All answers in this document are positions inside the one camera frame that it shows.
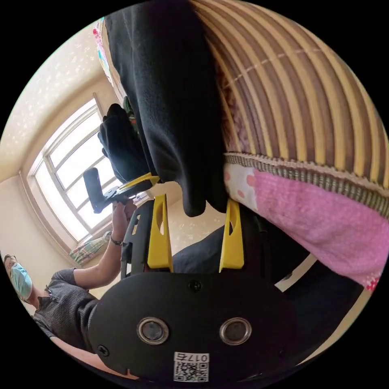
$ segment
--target curtain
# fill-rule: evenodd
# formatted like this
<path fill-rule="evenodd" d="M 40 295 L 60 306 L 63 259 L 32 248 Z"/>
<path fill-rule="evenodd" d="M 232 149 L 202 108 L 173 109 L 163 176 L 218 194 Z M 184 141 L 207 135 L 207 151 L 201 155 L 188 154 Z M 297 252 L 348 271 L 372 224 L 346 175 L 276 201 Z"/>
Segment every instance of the curtain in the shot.
<path fill-rule="evenodd" d="M 106 244 L 109 242 L 111 233 L 111 231 L 108 231 L 100 238 L 93 239 L 87 243 L 77 246 L 69 253 L 70 258 L 78 265 L 82 266 L 86 264 L 105 249 Z"/>

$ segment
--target lens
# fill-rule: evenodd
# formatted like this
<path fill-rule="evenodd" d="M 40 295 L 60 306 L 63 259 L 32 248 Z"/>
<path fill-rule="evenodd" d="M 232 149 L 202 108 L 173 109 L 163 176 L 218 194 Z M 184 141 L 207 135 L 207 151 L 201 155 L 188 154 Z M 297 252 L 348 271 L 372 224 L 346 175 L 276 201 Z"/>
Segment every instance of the lens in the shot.
<path fill-rule="evenodd" d="M 142 327 L 142 334 L 148 340 L 155 342 L 163 336 L 163 328 L 155 321 L 150 321 Z"/>
<path fill-rule="evenodd" d="M 162 344 L 169 337 L 169 329 L 162 320 L 146 317 L 139 322 L 137 334 L 145 343 Z"/>
<path fill-rule="evenodd" d="M 246 319 L 234 317 L 222 324 L 220 338 L 229 346 L 237 346 L 250 337 L 251 331 L 251 325 Z"/>

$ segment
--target hand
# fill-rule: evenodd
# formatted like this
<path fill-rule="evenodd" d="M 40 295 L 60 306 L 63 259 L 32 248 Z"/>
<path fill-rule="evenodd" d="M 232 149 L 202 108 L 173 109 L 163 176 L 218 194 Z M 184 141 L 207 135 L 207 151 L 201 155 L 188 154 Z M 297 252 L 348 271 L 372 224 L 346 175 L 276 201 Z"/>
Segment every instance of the hand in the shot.
<path fill-rule="evenodd" d="M 122 242 L 126 234 L 131 216 L 136 210 L 136 205 L 129 200 L 124 206 L 122 203 L 113 203 L 112 211 L 112 239 Z"/>

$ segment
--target screw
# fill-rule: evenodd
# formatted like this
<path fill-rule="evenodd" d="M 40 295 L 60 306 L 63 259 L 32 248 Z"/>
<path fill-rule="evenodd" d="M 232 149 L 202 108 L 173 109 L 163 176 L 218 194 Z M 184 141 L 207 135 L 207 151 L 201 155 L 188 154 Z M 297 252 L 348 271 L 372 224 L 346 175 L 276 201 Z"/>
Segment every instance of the screw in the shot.
<path fill-rule="evenodd" d="M 196 281 L 196 280 L 192 280 L 190 283 L 189 283 L 189 289 L 192 291 L 192 292 L 199 292 L 201 290 L 201 283 L 199 281 Z"/>
<path fill-rule="evenodd" d="M 99 345 L 97 346 L 97 351 L 103 356 L 107 357 L 109 355 L 109 351 L 106 347 Z"/>

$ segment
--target wristwatch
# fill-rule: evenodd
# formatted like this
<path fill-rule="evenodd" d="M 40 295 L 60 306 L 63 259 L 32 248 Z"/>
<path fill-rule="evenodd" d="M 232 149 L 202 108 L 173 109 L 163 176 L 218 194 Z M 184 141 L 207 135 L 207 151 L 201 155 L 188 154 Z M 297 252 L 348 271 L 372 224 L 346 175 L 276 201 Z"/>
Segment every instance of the wristwatch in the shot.
<path fill-rule="evenodd" d="M 122 244 L 123 244 L 123 241 L 122 242 L 118 242 L 117 240 L 112 239 L 112 235 L 110 236 L 110 240 L 116 246 L 122 246 Z"/>

